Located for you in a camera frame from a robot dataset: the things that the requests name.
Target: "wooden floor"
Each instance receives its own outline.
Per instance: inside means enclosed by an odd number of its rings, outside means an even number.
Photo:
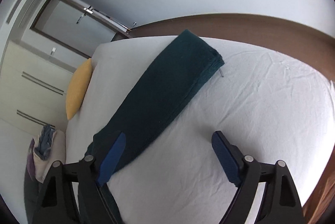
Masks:
[[[252,14],[186,16],[134,28],[130,35],[178,35],[184,29],[189,29],[198,36],[244,42],[276,50],[309,64],[329,80],[335,80],[335,38],[279,18]]]

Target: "cabinet handle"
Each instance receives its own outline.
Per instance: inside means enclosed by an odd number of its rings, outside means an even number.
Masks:
[[[44,122],[42,120],[39,120],[39,119],[37,119],[37,118],[35,118],[33,116],[28,115],[28,114],[26,114],[26,113],[24,113],[24,112],[22,112],[20,110],[16,110],[16,114],[18,114],[19,116],[21,116],[21,117],[23,117],[25,119],[28,119],[28,120],[30,120],[32,122],[35,122],[36,124],[40,124],[42,126],[45,126],[46,124],[48,124],[48,123],[46,123],[46,122]]]
[[[22,72],[21,77],[23,77],[23,78],[25,78],[27,80],[30,80],[31,82],[36,83],[36,84],[38,84],[38,85],[40,85],[40,86],[42,86],[42,87],[44,87],[44,88],[46,88],[46,89],[48,89],[50,91],[53,91],[56,94],[59,94],[59,95],[62,95],[62,96],[65,94],[63,90],[58,89],[58,88],[56,88],[56,87],[54,87],[54,86],[52,86],[50,84],[47,84],[46,82],[41,81],[41,80],[39,80],[39,79],[31,76],[30,74],[28,74],[28,73],[26,73],[24,71]]]

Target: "blue cloth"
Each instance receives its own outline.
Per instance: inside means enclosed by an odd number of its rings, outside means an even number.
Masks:
[[[100,165],[99,176],[96,179],[99,186],[103,186],[103,184],[107,183],[111,178],[125,146],[126,136],[124,133],[121,133]]]
[[[220,139],[217,132],[212,135],[212,147],[220,161],[220,164],[228,178],[236,187],[241,185],[240,171],[234,157],[229,152],[224,142]]]
[[[55,130],[49,124],[43,126],[38,146],[34,148],[36,155],[43,161],[47,160],[50,156],[54,132]]]

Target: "metal screw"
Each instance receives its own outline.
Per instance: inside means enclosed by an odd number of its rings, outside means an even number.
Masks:
[[[278,161],[278,165],[281,166],[281,167],[285,167],[286,166],[286,163],[282,160],[279,160]]]
[[[254,160],[254,158],[253,158],[253,156],[246,155],[246,156],[244,156],[244,160],[246,160],[247,162],[251,163]]]
[[[55,161],[53,162],[52,166],[53,167],[59,167],[61,165],[61,162],[60,161]]]
[[[85,158],[84,158],[84,160],[86,161],[86,162],[91,162],[91,160],[93,160],[93,156],[92,155],[86,155],[85,156]]]

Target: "bed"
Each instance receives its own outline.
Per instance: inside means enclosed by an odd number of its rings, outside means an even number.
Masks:
[[[66,162],[83,158],[92,137],[175,36],[100,45],[80,111],[66,131]],[[282,159],[303,205],[335,143],[334,84],[284,54],[240,42],[203,38],[225,65],[182,113],[131,164],[108,182],[127,224],[219,223],[236,188],[228,182],[210,138],[221,130],[243,154]],[[260,184],[246,223],[253,223]]]

